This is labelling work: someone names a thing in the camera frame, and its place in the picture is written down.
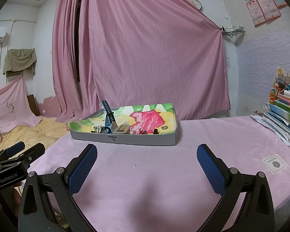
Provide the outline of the blue smart watch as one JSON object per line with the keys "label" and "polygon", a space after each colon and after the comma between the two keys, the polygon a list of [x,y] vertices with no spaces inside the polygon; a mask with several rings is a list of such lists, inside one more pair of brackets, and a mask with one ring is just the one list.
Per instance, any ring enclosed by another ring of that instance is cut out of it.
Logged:
{"label": "blue smart watch", "polygon": [[116,120],[115,120],[115,116],[113,114],[113,111],[111,110],[111,107],[109,106],[109,104],[106,100],[103,100],[101,104],[102,104],[104,111],[106,113],[105,127],[108,127],[110,129],[109,133],[112,133],[118,127]]}

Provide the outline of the yellow bedspread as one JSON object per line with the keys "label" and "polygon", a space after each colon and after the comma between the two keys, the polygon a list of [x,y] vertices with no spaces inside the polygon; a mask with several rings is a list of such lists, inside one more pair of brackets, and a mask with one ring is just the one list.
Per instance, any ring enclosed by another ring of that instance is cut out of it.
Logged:
{"label": "yellow bedspread", "polygon": [[16,126],[9,133],[1,135],[0,151],[13,146],[19,141],[25,143],[25,149],[31,148],[36,143],[44,144],[47,149],[69,131],[66,123],[59,123],[55,118],[40,117],[40,119],[41,121],[33,128]]}

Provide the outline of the grey tray with floral liner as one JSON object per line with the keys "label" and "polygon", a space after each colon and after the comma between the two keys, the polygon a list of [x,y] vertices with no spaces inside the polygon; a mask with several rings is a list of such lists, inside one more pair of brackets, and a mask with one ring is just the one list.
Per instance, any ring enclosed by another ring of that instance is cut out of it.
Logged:
{"label": "grey tray with floral liner", "polygon": [[[105,127],[104,108],[84,120],[68,124],[71,137],[76,140],[140,146],[173,146],[177,143],[177,115],[173,104],[151,104],[111,108],[117,125],[130,125],[130,134],[109,133]],[[97,133],[101,124],[105,131]]]}

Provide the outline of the stack of books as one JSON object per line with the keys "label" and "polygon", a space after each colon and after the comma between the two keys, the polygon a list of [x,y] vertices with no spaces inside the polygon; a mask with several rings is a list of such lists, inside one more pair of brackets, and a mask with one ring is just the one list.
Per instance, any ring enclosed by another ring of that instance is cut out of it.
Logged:
{"label": "stack of books", "polygon": [[290,73],[277,68],[277,75],[264,111],[252,119],[273,131],[290,147]]}

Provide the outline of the olive green cloth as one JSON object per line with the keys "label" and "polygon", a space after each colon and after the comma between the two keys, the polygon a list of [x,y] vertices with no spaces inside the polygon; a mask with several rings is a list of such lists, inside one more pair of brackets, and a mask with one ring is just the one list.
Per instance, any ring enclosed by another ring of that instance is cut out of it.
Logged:
{"label": "olive green cloth", "polygon": [[20,72],[29,69],[35,75],[35,64],[37,55],[35,48],[33,49],[9,49],[7,51],[3,74],[7,72]]}

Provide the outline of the pink curtain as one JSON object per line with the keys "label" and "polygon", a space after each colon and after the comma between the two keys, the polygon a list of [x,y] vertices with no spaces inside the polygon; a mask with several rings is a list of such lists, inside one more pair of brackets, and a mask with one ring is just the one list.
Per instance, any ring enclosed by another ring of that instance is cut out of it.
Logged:
{"label": "pink curtain", "polygon": [[230,110],[220,28],[188,0],[59,0],[52,33],[59,122],[171,103],[180,120]]}

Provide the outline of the pink sheet on wall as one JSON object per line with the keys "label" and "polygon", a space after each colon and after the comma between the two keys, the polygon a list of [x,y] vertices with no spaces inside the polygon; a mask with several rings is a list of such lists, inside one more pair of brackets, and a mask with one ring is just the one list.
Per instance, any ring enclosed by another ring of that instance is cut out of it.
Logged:
{"label": "pink sheet on wall", "polygon": [[0,88],[0,133],[8,133],[22,125],[33,128],[40,121],[29,107],[21,75]]}

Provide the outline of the wall clock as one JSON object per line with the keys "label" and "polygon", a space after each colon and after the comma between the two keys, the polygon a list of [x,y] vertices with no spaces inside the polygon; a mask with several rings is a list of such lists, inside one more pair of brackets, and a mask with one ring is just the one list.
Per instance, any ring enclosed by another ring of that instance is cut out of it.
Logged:
{"label": "wall clock", "polygon": [[199,0],[189,0],[198,10],[202,10],[202,4]]}

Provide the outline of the pink wall certificates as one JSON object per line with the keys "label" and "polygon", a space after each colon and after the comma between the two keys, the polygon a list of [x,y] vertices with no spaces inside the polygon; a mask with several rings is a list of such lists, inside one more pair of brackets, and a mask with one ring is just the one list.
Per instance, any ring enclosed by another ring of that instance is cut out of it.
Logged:
{"label": "pink wall certificates", "polygon": [[245,0],[255,27],[281,16],[280,9],[288,6],[285,0]]}

